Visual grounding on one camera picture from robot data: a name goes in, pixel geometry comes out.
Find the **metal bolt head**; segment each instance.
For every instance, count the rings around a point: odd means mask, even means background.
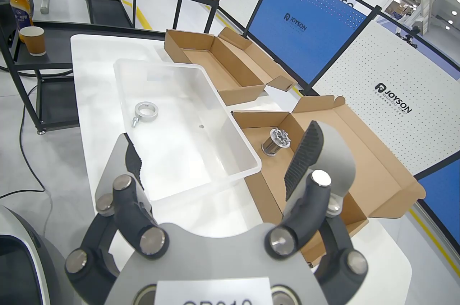
[[[357,275],[363,275],[368,270],[368,262],[366,258],[358,251],[351,251],[346,259],[348,267]]]
[[[106,193],[100,196],[96,201],[96,210],[101,215],[113,215],[114,197],[112,193]]]
[[[295,249],[294,237],[282,227],[270,231],[270,246],[278,255],[287,256]]]
[[[164,231],[158,227],[152,227],[142,234],[139,246],[144,254],[154,255],[163,248],[165,241]]]
[[[126,189],[130,184],[133,178],[128,174],[122,174],[118,176],[113,183],[113,188],[115,190],[123,190]]]
[[[271,299],[273,305],[299,305],[294,292],[282,285],[275,285],[271,287]]]
[[[312,180],[315,184],[323,187],[329,186],[332,182],[330,175],[321,169],[312,172]]]
[[[88,255],[81,249],[74,250],[70,253],[65,261],[65,269],[69,273],[80,272],[88,262]]]
[[[329,203],[327,204],[327,209],[332,213],[336,213],[340,210],[340,203],[338,203],[334,197],[330,196]]]

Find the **cardboard box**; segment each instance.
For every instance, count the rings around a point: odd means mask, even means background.
[[[168,29],[174,62],[202,65],[227,106],[254,101],[265,85],[288,91],[296,81],[250,40],[226,27],[218,36]]]
[[[367,223],[367,217],[399,218],[418,200],[424,188],[380,139],[345,104],[343,97],[304,96],[292,114],[282,111],[234,111],[236,122],[262,160],[260,173],[246,183],[264,222],[278,224],[286,206],[284,174],[301,137],[312,120],[333,126],[351,150],[356,164],[355,181],[344,199],[340,215],[350,236]],[[272,128],[284,129],[290,149],[274,157],[261,150]],[[325,253],[319,233],[301,250],[305,259],[318,263]]]

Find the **white pegboard panel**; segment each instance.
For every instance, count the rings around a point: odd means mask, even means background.
[[[376,22],[314,90],[344,96],[412,174],[460,150],[460,83]]]

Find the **white plastic tray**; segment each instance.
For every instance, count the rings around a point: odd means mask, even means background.
[[[117,60],[125,130],[142,160],[141,182],[162,204],[228,187],[260,171],[260,158],[204,68],[192,64]],[[132,127],[134,107],[149,101],[158,117]]]

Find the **label sticker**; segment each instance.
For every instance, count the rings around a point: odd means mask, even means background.
[[[155,305],[267,305],[268,277],[247,279],[159,281]]]

